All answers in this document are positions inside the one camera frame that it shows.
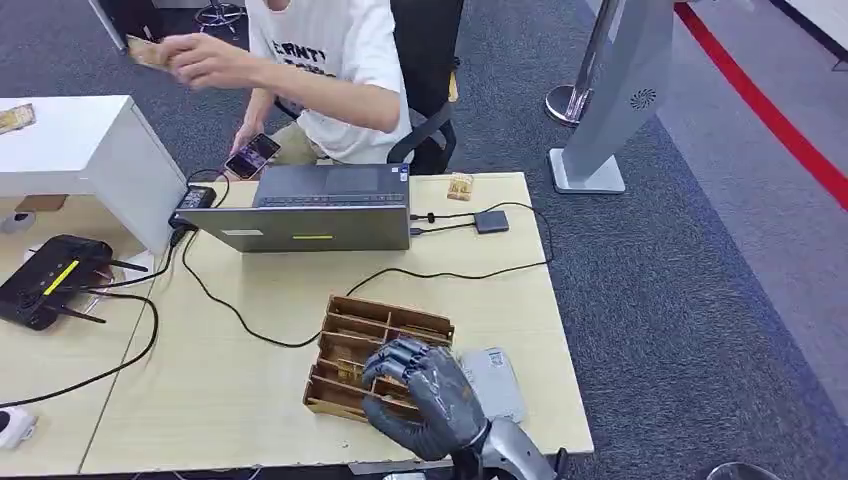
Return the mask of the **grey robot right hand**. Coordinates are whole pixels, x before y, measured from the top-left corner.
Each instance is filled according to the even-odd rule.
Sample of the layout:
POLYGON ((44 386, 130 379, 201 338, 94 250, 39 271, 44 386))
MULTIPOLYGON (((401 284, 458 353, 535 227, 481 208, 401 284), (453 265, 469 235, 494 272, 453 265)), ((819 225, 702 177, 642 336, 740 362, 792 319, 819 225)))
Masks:
POLYGON ((411 337, 391 340, 368 357, 362 381, 369 384, 381 376, 406 385, 420 420, 404 420, 372 397, 362 401, 366 418, 418 458, 441 460, 471 446, 486 432, 488 419, 449 349, 411 337))

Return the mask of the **person's left hand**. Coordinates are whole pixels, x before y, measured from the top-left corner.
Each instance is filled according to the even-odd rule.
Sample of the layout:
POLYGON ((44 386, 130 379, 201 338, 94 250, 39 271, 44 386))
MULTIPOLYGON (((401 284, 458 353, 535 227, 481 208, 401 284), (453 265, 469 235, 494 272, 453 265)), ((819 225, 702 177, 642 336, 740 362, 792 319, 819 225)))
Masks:
POLYGON ((205 33, 166 37, 157 47, 157 55, 177 81, 193 89, 251 86, 251 55, 205 33))

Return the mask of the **person's right hand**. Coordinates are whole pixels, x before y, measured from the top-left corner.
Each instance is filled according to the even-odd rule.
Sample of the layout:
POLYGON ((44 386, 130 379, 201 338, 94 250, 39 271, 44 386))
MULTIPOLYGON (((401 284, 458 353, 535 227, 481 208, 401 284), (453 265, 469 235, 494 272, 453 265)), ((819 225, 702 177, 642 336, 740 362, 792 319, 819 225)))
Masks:
POLYGON ((229 154, 234 155, 265 130, 263 122, 245 121, 237 130, 229 154))

